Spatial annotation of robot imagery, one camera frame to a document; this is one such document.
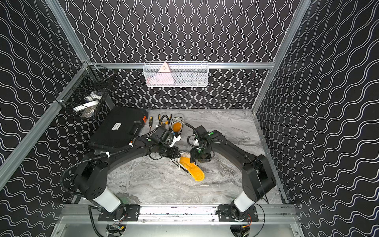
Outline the orange insole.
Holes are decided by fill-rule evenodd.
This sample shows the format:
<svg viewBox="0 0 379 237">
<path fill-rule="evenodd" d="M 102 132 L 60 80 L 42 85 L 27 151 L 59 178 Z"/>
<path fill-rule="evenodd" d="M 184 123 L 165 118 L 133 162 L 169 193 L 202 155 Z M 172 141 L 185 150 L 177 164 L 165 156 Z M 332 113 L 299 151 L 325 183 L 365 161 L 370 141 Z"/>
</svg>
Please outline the orange insole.
<svg viewBox="0 0 379 237">
<path fill-rule="evenodd" d="M 195 164 L 190 162 L 190 158 L 181 157 L 179 161 L 180 165 L 189 172 L 196 182 L 204 180 L 205 175 L 203 171 Z"/>
<path fill-rule="evenodd" d="M 171 127 L 174 132 L 180 133 L 182 131 L 183 125 L 180 122 L 176 121 L 172 124 Z"/>
</svg>

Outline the black white sneaker with laces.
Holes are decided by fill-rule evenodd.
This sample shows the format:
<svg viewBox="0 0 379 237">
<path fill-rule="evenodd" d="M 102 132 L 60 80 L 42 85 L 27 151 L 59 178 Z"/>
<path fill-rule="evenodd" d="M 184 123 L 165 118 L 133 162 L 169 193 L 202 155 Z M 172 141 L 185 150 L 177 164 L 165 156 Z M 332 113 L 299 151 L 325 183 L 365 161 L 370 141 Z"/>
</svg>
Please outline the black white sneaker with laces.
<svg viewBox="0 0 379 237">
<path fill-rule="evenodd" d="M 184 115 L 183 114 L 176 114 L 173 116 L 173 118 L 170 120 L 170 127 L 171 130 L 175 133 L 181 133 L 183 126 L 184 126 Z"/>
</svg>

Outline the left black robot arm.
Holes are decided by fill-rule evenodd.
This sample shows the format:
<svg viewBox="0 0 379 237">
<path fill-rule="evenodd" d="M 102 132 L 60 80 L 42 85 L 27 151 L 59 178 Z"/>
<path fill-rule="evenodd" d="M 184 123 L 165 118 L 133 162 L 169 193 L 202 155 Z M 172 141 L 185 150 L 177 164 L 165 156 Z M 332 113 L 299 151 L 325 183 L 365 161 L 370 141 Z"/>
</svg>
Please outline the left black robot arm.
<svg viewBox="0 0 379 237">
<path fill-rule="evenodd" d="M 153 135 L 139 137 L 119 151 L 106 152 L 100 155 L 89 154 L 83 164 L 80 164 L 74 175 L 74 184 L 80 194 L 92 203 L 99 205 L 107 213 L 119 219 L 124 214 L 124 204 L 120 198 L 108 188 L 108 177 L 119 171 L 128 163 L 158 154 L 159 158 L 177 159 L 181 157 L 175 144 L 181 136 L 170 133 L 161 138 Z"/>
</svg>

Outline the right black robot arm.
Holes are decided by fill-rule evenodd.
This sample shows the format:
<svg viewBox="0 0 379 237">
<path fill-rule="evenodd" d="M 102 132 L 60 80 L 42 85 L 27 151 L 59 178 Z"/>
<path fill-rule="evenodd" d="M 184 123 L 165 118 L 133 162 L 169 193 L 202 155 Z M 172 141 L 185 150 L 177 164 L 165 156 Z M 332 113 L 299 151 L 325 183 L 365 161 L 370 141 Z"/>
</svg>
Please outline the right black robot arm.
<svg viewBox="0 0 379 237">
<path fill-rule="evenodd" d="M 276 179 L 264 155 L 256 156 L 239 148 L 217 130 L 203 126 L 193 132 L 197 145 L 190 151 L 191 162 L 208 163 L 218 153 L 241 171 L 242 193 L 232 202 L 234 212 L 244 213 L 276 186 Z"/>
</svg>

